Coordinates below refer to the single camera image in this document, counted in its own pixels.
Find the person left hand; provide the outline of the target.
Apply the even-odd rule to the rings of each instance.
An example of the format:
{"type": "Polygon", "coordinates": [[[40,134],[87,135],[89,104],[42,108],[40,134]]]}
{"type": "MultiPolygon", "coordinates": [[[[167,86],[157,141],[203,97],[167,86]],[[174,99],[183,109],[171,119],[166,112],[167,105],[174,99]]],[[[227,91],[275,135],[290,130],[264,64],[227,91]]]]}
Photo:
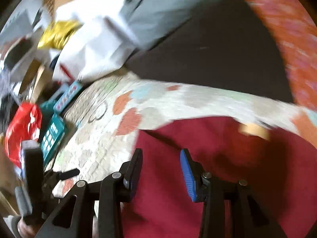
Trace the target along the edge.
{"type": "Polygon", "coordinates": [[[17,224],[18,233],[22,238],[35,238],[37,232],[40,230],[41,225],[27,225],[23,218],[17,224]]]}

